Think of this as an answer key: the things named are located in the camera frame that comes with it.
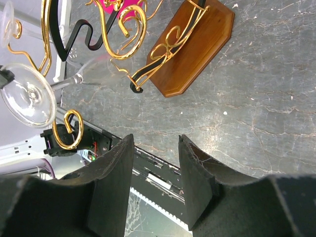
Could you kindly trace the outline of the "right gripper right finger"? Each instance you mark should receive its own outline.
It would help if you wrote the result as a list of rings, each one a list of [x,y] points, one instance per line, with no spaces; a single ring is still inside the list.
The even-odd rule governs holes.
[[[178,143],[188,228],[196,237],[313,237],[316,177],[254,178],[202,151],[187,136]]]

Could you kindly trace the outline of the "clear wine glass front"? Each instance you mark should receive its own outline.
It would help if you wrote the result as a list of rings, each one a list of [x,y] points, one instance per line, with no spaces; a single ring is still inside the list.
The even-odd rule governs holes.
[[[73,76],[53,84],[34,67],[11,63],[0,67],[0,95],[20,122],[45,128],[56,118],[55,91],[76,84],[105,85],[114,77],[114,68],[107,56],[89,60]]]

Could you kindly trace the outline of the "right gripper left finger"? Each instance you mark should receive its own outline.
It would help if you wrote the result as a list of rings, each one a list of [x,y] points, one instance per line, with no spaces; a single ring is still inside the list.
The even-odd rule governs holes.
[[[90,164],[61,179],[0,180],[3,237],[121,237],[134,158],[129,134]]]

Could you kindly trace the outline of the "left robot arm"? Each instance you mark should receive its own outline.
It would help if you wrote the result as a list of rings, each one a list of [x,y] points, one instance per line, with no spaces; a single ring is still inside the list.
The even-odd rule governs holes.
[[[43,131],[24,141],[0,148],[0,174],[32,174],[41,179],[61,178],[81,168],[111,149],[112,138],[93,125],[84,126],[83,138],[74,150],[63,150],[52,132]]]

